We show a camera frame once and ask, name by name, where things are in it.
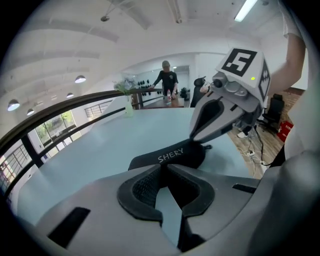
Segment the table surface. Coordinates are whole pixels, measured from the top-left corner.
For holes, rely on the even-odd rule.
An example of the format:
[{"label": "table surface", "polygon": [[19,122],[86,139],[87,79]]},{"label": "table surface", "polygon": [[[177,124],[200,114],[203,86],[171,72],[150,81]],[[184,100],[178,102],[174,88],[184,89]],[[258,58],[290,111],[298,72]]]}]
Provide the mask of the table surface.
[{"label": "table surface", "polygon": [[[101,121],[68,145],[36,171],[19,191],[17,215],[35,225],[51,207],[97,179],[128,170],[131,160],[189,137],[194,108],[135,110]],[[227,134],[206,144],[212,145],[200,170],[249,178],[241,154]],[[163,213],[162,229],[176,244],[181,210],[168,188],[162,188],[156,208]]]},{"label": "table surface", "polygon": [[164,99],[157,100],[154,103],[144,106],[144,109],[162,109],[162,108],[184,108],[185,100],[176,96],[177,98],[168,100],[167,97]]}]

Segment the fluorescent light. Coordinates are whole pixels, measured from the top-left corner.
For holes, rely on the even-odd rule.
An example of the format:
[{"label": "fluorescent light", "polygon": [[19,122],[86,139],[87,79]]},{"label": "fluorescent light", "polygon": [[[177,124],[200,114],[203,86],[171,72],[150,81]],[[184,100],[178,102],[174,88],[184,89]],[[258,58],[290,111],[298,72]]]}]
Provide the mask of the fluorescent light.
[{"label": "fluorescent light", "polygon": [[66,95],[67,98],[71,98],[71,97],[73,97],[73,96],[74,96],[74,94],[73,94],[72,92],[69,92],[69,93]]},{"label": "fluorescent light", "polygon": [[234,18],[234,20],[236,22],[242,22],[243,19],[246,17],[246,15],[248,14],[248,12],[250,12],[250,10],[252,9],[252,7],[254,7],[255,3],[258,0],[246,0],[244,5],[242,6],[242,8],[240,9],[240,11],[238,12],[238,14],[236,15],[236,17]]},{"label": "fluorescent light", "polygon": [[13,110],[16,110],[19,107],[20,107],[19,102],[16,99],[12,99],[12,100],[10,100],[10,102],[8,104],[7,110],[8,111],[13,111]]},{"label": "fluorescent light", "polygon": [[34,112],[35,112],[35,111],[34,111],[32,108],[30,108],[30,109],[28,110],[28,112],[26,113],[26,115],[27,115],[27,116],[30,116],[30,115],[32,115]]},{"label": "fluorescent light", "polygon": [[41,105],[43,105],[43,104],[44,104],[44,101],[43,101],[43,100],[42,100],[42,101],[39,101],[39,102],[36,103],[36,107],[41,106]]},{"label": "fluorescent light", "polygon": [[78,75],[74,82],[76,84],[80,84],[80,83],[83,83],[84,81],[86,81],[86,78],[83,75]]}]

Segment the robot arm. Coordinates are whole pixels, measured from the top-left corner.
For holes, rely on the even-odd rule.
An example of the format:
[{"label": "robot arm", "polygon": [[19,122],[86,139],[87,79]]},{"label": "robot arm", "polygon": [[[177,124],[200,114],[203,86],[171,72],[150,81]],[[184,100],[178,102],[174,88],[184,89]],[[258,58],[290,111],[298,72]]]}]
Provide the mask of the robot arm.
[{"label": "robot arm", "polygon": [[269,90],[270,73],[260,51],[232,48],[216,70],[190,123],[190,138],[200,143],[230,131],[237,120],[254,125]]}]

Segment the black t-shirt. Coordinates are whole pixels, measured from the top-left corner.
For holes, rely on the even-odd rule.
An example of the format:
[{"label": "black t-shirt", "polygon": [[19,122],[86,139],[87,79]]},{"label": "black t-shirt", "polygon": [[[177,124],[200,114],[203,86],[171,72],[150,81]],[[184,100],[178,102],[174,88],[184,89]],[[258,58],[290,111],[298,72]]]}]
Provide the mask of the black t-shirt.
[{"label": "black t-shirt", "polygon": [[153,85],[156,85],[157,83],[162,80],[163,87],[164,87],[164,93],[167,93],[168,90],[173,92],[173,89],[175,87],[175,83],[178,83],[177,74],[175,72],[164,72],[163,70],[160,71],[158,78],[155,80]]}]

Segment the office chair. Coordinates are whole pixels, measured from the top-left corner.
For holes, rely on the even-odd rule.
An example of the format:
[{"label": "office chair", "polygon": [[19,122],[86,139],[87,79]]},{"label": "office chair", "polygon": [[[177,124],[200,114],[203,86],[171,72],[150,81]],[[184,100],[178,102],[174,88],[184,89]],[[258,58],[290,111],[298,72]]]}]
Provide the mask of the office chair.
[{"label": "office chair", "polygon": [[278,124],[280,121],[280,116],[282,110],[284,109],[285,102],[282,100],[282,95],[274,94],[270,99],[269,110],[266,113],[266,109],[264,107],[264,113],[262,114],[263,118],[266,120],[259,120],[257,122],[264,125],[266,129],[270,130],[273,133],[278,133],[278,130],[272,126],[272,124]]},{"label": "office chair", "polygon": [[205,84],[205,82],[205,76],[194,80],[193,84],[195,87],[193,89],[193,97],[190,104],[190,108],[196,107],[198,101],[200,101],[201,98],[205,95],[205,93],[200,92],[200,89]]}]

